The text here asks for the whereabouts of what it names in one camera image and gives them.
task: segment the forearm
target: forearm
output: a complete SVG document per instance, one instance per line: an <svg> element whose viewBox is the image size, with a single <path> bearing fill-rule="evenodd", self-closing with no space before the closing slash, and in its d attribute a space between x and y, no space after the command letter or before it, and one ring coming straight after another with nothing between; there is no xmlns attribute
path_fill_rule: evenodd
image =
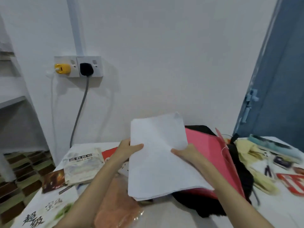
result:
<svg viewBox="0 0 304 228"><path fill-rule="evenodd" d="M107 189L121 164L110 159L55 228L90 228Z"/></svg>
<svg viewBox="0 0 304 228"><path fill-rule="evenodd" d="M273 226L247 202L211 163L198 162L196 168L215 189L219 202L234 228L273 228Z"/></svg>

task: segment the black plug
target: black plug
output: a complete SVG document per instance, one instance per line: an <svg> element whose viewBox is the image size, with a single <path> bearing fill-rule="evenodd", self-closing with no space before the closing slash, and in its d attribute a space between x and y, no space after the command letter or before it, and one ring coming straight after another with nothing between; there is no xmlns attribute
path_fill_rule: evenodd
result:
<svg viewBox="0 0 304 228"><path fill-rule="evenodd" d="M94 73L93 67L90 63L80 63L79 65L80 73L83 76L91 76Z"/></svg>

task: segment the white shelf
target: white shelf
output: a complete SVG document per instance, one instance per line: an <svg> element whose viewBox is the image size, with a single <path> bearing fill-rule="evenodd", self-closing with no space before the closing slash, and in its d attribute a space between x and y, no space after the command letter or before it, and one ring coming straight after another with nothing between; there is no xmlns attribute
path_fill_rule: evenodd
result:
<svg viewBox="0 0 304 228"><path fill-rule="evenodd" d="M25 100L25 96L6 96L0 95L0 109L7 107L9 105L13 105L17 102Z"/></svg>

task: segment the blue door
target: blue door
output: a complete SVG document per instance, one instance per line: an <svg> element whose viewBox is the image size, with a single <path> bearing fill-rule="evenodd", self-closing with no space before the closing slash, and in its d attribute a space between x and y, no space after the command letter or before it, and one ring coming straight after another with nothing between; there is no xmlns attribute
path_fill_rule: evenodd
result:
<svg viewBox="0 0 304 228"><path fill-rule="evenodd" d="M275 136L304 151L304 0L281 0L276 11L235 132Z"/></svg>

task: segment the person's left hand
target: person's left hand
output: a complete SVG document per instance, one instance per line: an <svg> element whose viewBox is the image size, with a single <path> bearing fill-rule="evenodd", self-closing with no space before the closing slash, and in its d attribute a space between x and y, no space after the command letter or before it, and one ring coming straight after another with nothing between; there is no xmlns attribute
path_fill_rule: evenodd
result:
<svg viewBox="0 0 304 228"><path fill-rule="evenodd" d="M117 161L120 164L123 164L127 159L135 152L141 150L143 148L143 144L131 146L130 138L124 139L120 142L117 147L115 153L112 155L110 160Z"/></svg>

